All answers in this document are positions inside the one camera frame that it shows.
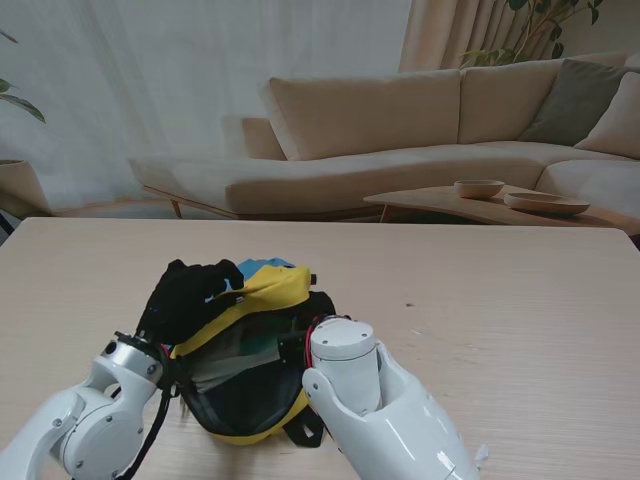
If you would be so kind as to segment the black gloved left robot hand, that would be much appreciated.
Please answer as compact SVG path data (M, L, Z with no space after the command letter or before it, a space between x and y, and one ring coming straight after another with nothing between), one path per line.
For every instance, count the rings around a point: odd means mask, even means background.
M170 262L149 297L136 335L150 343L179 345L235 305L244 287L237 266Z

